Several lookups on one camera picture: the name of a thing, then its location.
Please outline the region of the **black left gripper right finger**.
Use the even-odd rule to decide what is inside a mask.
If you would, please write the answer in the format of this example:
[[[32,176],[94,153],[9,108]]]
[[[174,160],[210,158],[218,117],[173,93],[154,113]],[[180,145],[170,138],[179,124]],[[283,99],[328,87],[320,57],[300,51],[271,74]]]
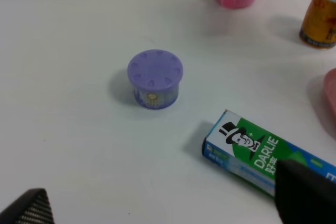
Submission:
[[[292,159],[279,161],[275,205],[282,223],[335,223],[335,183]]]

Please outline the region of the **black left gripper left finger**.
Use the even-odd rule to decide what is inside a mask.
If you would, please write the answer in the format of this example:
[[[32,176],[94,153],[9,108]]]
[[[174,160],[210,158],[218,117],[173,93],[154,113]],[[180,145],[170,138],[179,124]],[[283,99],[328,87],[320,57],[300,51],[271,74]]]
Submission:
[[[46,189],[24,192],[1,212],[1,223],[55,223]]]

